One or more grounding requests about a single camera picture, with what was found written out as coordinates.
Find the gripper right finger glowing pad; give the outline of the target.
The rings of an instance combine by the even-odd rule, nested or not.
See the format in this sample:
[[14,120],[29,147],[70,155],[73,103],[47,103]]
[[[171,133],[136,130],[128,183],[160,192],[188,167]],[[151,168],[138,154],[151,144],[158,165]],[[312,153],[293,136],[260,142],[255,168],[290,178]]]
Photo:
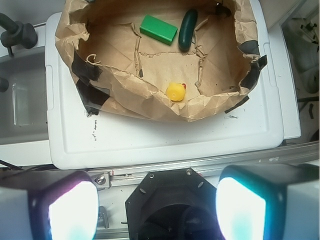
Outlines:
[[318,240],[320,168],[310,163],[228,165],[215,208],[227,240]]

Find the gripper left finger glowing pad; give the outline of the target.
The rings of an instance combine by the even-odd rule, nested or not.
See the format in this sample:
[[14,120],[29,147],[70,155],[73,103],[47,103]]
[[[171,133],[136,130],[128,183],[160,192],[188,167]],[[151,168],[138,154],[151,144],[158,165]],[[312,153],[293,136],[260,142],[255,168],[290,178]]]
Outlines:
[[83,170],[12,170],[0,175],[2,240],[92,240],[99,196]]

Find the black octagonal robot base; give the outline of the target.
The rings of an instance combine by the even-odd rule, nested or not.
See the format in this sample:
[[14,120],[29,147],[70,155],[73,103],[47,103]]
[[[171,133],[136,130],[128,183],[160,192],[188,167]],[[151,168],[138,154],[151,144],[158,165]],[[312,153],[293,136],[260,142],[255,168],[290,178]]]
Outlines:
[[131,240],[222,240],[216,187],[191,168],[149,172],[125,202]]

